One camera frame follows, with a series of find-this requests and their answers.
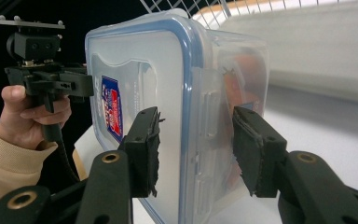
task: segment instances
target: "transparent container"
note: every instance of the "transparent container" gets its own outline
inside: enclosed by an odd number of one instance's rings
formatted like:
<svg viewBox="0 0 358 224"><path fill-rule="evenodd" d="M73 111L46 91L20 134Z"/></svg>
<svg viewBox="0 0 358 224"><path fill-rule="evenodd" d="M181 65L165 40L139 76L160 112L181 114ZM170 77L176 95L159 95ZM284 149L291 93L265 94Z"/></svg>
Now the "transparent container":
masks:
<svg viewBox="0 0 358 224"><path fill-rule="evenodd" d="M141 200L157 223L211 223L248 194L232 154L231 114L234 105L263 114L264 41L206 30L166 11L90 31L86 56L104 150L117 149L139 111L157 106L165 119L158 196Z"/></svg>

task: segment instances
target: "wire basket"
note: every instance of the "wire basket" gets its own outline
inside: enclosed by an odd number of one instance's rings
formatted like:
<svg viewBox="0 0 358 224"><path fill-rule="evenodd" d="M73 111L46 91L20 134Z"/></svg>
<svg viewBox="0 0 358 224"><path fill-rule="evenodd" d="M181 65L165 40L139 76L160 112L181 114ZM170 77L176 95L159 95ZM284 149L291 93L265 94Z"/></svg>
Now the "wire basket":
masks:
<svg viewBox="0 0 358 224"><path fill-rule="evenodd" d="M189 18L199 21L207 29L218 29L231 16L337 4L353 0L140 0L149 12L173 8L186 11Z"/></svg>

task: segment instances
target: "label sticker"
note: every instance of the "label sticker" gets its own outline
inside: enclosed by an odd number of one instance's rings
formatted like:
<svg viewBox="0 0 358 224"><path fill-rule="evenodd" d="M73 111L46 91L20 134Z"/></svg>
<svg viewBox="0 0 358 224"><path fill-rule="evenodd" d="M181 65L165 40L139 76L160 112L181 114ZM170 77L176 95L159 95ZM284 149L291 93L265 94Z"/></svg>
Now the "label sticker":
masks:
<svg viewBox="0 0 358 224"><path fill-rule="evenodd" d="M117 80L103 76L102 98L107 131L121 143L123 139L123 118Z"/></svg>

